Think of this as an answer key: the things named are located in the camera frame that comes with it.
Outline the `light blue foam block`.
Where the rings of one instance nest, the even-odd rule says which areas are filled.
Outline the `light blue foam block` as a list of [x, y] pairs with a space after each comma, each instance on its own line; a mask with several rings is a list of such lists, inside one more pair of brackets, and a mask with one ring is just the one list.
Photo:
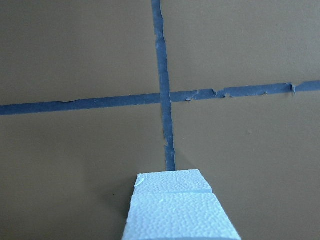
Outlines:
[[213, 193], [134, 194], [124, 240], [239, 240]]
[[139, 173], [134, 184], [135, 195], [206, 193], [213, 189], [198, 169]]

